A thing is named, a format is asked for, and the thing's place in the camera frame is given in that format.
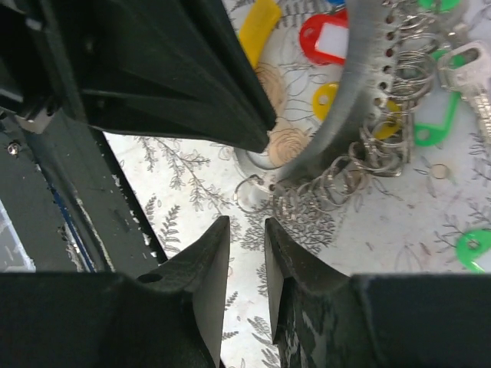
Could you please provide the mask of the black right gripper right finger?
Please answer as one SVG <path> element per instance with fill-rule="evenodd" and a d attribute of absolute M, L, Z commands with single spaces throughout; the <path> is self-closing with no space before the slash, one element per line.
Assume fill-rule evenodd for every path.
<path fill-rule="evenodd" d="M 265 222 L 272 342 L 283 367 L 488 367 L 487 274 L 347 276 Z"/>

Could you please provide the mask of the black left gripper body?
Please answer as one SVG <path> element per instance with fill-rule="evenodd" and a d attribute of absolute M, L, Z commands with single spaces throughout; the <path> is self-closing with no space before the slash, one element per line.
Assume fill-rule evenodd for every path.
<path fill-rule="evenodd" d="M 83 119 L 81 1 L 1 3 L 1 111 L 47 104 Z"/>

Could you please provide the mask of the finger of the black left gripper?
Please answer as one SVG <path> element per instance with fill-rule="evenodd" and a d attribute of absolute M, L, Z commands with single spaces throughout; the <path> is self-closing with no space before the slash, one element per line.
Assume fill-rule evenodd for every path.
<path fill-rule="evenodd" d="M 109 133 L 209 140 L 262 152 L 275 111 L 221 1 L 90 1 L 80 92 Z"/>

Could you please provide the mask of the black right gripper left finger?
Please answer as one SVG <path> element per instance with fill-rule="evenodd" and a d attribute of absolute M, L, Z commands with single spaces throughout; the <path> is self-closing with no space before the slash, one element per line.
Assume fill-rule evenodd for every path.
<path fill-rule="evenodd" d="M 158 268 L 1 276 L 3 367 L 219 367 L 230 220 Z"/>

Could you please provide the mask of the spiral keyring with yellow handle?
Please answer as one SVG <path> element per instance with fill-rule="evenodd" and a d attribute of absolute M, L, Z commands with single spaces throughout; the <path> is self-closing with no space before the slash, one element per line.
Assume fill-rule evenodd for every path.
<path fill-rule="evenodd" d="M 488 49 L 468 41 L 461 2 L 349 1 L 348 57 L 324 123 L 291 162 L 249 181 L 265 190 L 261 210 L 294 219 L 345 204 L 372 176 L 395 177 L 410 161 L 414 111 L 435 81 L 460 93 L 490 136 L 484 78 Z"/>

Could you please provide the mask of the green tag key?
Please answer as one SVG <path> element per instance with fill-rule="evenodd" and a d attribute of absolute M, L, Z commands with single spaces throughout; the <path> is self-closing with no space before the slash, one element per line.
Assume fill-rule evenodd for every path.
<path fill-rule="evenodd" d="M 456 241 L 456 257 L 468 271 L 490 273 L 490 230 L 463 233 Z"/>

